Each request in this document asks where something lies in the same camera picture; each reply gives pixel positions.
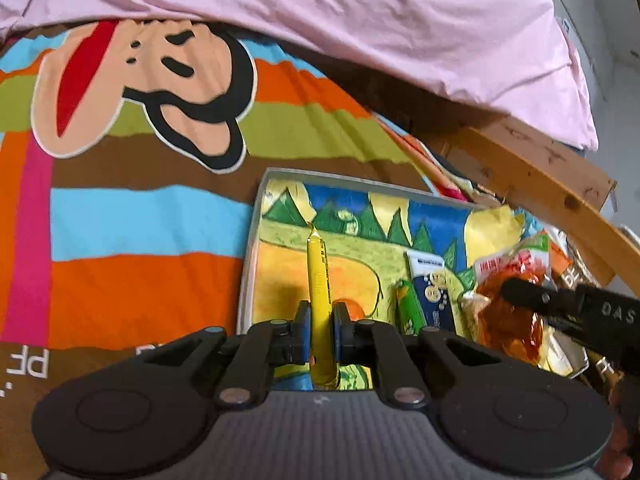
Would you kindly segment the person right hand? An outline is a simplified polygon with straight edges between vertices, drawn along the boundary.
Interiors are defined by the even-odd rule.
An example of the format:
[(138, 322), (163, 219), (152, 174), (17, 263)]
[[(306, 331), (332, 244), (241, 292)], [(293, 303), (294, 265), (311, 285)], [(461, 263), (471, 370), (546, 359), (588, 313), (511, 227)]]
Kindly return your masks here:
[(639, 419), (634, 421), (634, 432), (631, 432), (620, 416), (616, 418), (612, 439), (597, 463), (597, 472), (603, 479), (622, 480), (631, 475), (634, 460), (629, 450), (638, 433)]

